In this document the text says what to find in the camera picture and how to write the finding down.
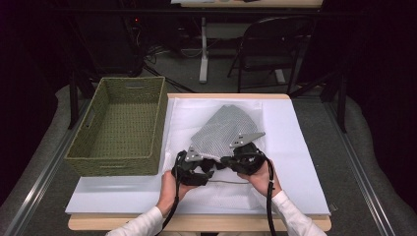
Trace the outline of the wooden table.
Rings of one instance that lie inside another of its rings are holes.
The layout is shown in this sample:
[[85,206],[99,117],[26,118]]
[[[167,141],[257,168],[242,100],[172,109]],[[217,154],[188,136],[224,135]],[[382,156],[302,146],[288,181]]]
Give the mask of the wooden table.
[[[289,99],[285,94],[253,94],[253,93],[171,93],[169,99],[179,98],[266,98],[266,99]],[[161,155],[164,154],[162,143]],[[72,230],[111,230],[119,227],[126,221],[133,219],[137,214],[132,213],[76,213],[70,214],[68,226]],[[308,215],[324,231],[331,228],[328,215]],[[285,226],[279,216],[268,218],[264,214],[178,214],[172,217],[167,225],[169,231],[191,232],[215,232],[215,231],[266,231],[273,225],[276,230],[282,231]]]

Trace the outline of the desk with white legs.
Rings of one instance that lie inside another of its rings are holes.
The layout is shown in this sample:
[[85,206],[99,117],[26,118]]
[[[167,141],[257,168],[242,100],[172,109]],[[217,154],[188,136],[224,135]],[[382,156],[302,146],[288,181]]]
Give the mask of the desk with white legs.
[[[321,9],[325,0],[171,0],[171,4],[179,4],[183,8],[200,9]],[[205,84],[208,81],[208,42],[207,21],[202,18],[202,63],[199,81]]]

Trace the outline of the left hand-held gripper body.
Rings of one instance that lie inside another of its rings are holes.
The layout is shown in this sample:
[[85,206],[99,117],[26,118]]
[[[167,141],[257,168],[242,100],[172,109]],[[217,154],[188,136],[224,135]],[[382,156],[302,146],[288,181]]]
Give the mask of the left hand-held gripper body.
[[211,177],[201,174],[203,171],[212,169],[202,169],[201,163],[206,159],[189,146],[187,150],[177,153],[171,174],[176,181],[187,186],[204,186]]

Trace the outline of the person's right hand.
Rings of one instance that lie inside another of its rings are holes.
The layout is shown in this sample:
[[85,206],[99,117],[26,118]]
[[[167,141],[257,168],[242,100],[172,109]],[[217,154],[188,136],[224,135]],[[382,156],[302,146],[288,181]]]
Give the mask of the person's right hand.
[[282,191],[271,161],[266,161],[262,167],[252,175],[238,173],[238,176],[251,183],[253,187],[265,197],[273,198]]

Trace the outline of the black folding chair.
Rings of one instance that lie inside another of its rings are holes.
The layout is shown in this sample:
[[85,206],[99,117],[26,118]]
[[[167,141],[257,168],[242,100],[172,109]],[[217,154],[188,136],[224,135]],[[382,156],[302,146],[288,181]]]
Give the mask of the black folding chair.
[[300,43],[314,29],[315,22],[306,16],[271,17],[251,24],[241,37],[227,76],[238,70],[238,89],[243,86],[244,72],[274,72],[290,69],[287,93],[294,85]]

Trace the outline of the person's left hand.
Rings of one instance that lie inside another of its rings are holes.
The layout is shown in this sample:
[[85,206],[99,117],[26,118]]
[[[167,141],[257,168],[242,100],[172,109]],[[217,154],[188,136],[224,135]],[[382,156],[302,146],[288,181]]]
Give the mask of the person's left hand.
[[175,197],[183,200],[192,189],[193,186],[180,185],[179,190],[176,190],[176,179],[170,171],[166,171],[161,177],[161,189],[156,207],[163,215],[166,215],[171,211]]

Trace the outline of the white board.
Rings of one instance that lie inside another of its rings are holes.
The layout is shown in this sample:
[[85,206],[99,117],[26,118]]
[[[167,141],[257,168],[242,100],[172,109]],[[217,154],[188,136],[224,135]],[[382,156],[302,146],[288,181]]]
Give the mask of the white board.
[[[164,169],[174,100],[168,101],[161,156]],[[328,215],[328,204],[318,179],[312,158],[302,135],[299,122],[289,99],[228,98],[227,100],[256,100],[263,104],[264,136],[256,145],[274,163],[279,182],[289,199],[307,215]],[[77,184],[65,212],[76,213],[132,213],[139,214],[157,202],[160,180],[154,176],[82,177]],[[178,214],[264,214],[266,206],[252,211],[193,211],[183,212],[182,201]]]

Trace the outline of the dark computer tower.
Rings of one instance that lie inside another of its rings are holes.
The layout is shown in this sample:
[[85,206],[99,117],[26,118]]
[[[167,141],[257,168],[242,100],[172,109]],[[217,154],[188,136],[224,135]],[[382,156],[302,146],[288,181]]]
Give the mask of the dark computer tower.
[[122,17],[80,15],[77,24],[100,73],[137,76],[142,71],[143,60],[139,58]]

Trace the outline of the black cloth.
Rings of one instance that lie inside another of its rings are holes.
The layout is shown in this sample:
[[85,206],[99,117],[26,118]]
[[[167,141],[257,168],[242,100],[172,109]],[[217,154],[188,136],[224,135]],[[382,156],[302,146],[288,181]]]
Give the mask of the black cloth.
[[220,162],[223,156],[232,156],[229,146],[239,134],[257,133],[257,124],[240,107],[227,104],[221,106],[204,126],[191,138],[192,146],[206,159],[215,161],[218,170],[225,166]]

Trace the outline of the metal rail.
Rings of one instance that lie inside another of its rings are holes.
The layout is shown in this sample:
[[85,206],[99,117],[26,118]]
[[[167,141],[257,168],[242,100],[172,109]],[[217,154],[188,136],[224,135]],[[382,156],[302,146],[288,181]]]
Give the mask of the metal rail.
[[367,205],[367,208],[374,219],[374,222],[380,232],[380,235],[396,236],[396,233],[394,232],[394,229],[387,218],[387,214],[381,204],[381,201],[378,198],[353,145],[351,144],[347,134],[342,131],[337,122],[335,109],[328,102],[324,103],[324,108],[328,113],[330,122],[334,126],[334,129],[336,130],[339,138],[343,143],[343,146],[347,153],[347,159],[350,169],[352,170],[355,181],[360,189],[360,192]]
[[51,125],[24,173],[0,206],[0,236],[21,236],[27,228],[75,137],[76,127],[69,129],[69,124],[70,100],[59,98]]

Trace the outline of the white mesh laundry bag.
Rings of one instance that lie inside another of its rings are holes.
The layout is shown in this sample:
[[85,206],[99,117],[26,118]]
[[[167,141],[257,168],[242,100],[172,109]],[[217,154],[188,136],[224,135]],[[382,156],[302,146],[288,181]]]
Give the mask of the white mesh laundry bag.
[[[257,124],[258,132],[264,131],[263,104],[256,100],[203,100],[176,98],[170,119],[165,147],[164,169],[174,164],[174,154],[187,150],[191,138],[204,126],[210,117],[223,105],[235,105],[244,110]],[[189,211],[252,211],[266,205],[266,198],[259,194],[235,171],[215,167],[213,176],[204,186],[189,192],[182,201],[181,210]]]

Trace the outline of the black stand leg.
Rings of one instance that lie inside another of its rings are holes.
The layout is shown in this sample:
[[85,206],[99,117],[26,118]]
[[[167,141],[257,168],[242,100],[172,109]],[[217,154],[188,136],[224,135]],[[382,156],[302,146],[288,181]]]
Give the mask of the black stand leg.
[[70,89],[70,124],[69,129],[72,129],[79,120],[79,101],[78,101],[78,87],[76,75],[72,74],[69,80]]
[[344,75],[340,77],[340,85],[337,101],[337,124],[340,130],[345,133],[345,103],[346,103],[346,78]]

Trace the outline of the green woven basket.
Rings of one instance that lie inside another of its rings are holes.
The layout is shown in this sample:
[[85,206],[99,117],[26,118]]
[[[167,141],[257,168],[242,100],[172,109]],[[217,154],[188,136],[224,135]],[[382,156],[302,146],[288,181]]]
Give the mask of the green woven basket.
[[163,77],[102,79],[65,160],[84,177],[157,174],[167,103]]

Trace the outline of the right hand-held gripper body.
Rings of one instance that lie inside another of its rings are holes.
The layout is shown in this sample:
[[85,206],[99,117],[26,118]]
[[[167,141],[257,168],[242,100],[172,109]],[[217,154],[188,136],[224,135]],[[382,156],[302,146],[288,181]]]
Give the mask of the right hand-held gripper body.
[[257,148],[254,141],[265,134],[265,132],[239,134],[229,145],[233,149],[233,161],[229,165],[234,166],[235,172],[252,175],[262,167],[265,155]]

